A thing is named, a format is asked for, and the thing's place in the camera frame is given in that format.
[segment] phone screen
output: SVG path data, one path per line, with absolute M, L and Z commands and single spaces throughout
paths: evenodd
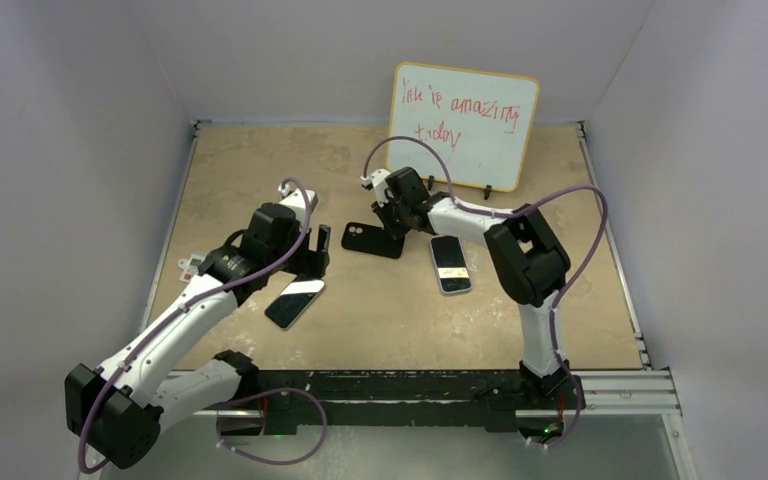
M 286 330 L 324 288 L 325 282 L 322 279 L 299 275 L 266 307 L 264 313 L 272 323 Z
M 432 238 L 431 256 L 443 293 L 464 292 L 472 288 L 460 240 L 448 235 Z

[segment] red handwritten text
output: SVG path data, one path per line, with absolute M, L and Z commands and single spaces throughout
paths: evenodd
M 455 151 L 455 147 L 458 146 L 458 140 L 461 139 L 461 132 L 455 132 L 451 128 L 446 128 L 446 121 L 440 122 L 437 128 L 429 129 L 422 125 L 417 125 L 416 130 L 413 132 L 416 134 L 416 138 L 420 140 L 440 140 L 449 144 L 452 147 L 452 151 Z
M 413 103 L 422 101 L 422 91 L 418 87 L 409 87 L 408 81 L 402 78 L 402 85 L 405 87 L 402 93 L 402 103 Z
M 431 85 L 428 86 L 428 89 L 431 90 L 431 103 L 433 103 L 435 107 L 440 108 L 440 100 L 443 99 L 443 94 L 435 91 L 431 88 Z
M 519 105 L 500 106 L 499 102 L 484 102 L 473 100 L 471 98 L 455 98 L 452 100 L 451 111 L 464 114 L 475 114 L 493 120 L 499 120 L 505 124 L 513 123 L 510 131 L 505 133 L 514 133 L 517 120 L 519 119 Z

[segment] smartphone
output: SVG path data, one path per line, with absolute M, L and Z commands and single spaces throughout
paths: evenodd
M 321 278 L 299 275 L 287 285 L 264 313 L 282 330 L 287 330 L 325 289 Z
M 431 239 L 431 258 L 437 271 L 437 283 L 446 294 L 468 292 L 472 288 L 461 241 L 444 235 Z

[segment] whiteboard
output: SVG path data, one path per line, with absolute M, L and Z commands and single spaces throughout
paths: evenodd
M 405 62 L 396 68 L 390 136 L 428 143 L 454 183 L 510 192 L 519 184 L 539 93 L 531 77 Z M 389 170 L 409 166 L 421 177 L 445 181 L 420 145 L 387 145 Z

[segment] floor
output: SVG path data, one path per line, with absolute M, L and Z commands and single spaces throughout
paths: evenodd
M 320 195 L 314 225 L 333 228 L 324 293 L 288 331 L 263 309 L 290 282 L 274 275 L 233 315 L 216 325 L 179 365 L 195 369 L 215 353 L 234 349 L 266 369 L 515 368 L 522 355 L 516 305 L 499 286 L 486 250 L 464 244 L 474 287 L 444 297 L 422 233 L 408 235 L 403 256 L 385 259 L 343 250 L 349 221 L 378 224 L 372 194 L 359 176 L 369 149 L 386 127 L 208 126 L 193 163 L 164 260 L 152 319 L 183 289 L 178 260 L 208 252 L 245 228 L 261 203 L 278 201 L 278 183 L 299 178 Z M 381 154 L 373 168 L 384 167 Z M 565 186 L 589 182 L 572 126 L 535 127 L 519 188 L 494 193 L 456 187 L 464 200 L 516 207 Z M 593 241 L 599 212 L 593 195 L 577 193 L 541 211 L 567 249 L 573 268 Z M 561 304 L 562 334 L 573 368 L 640 368 L 620 278 L 603 241 L 589 268 Z

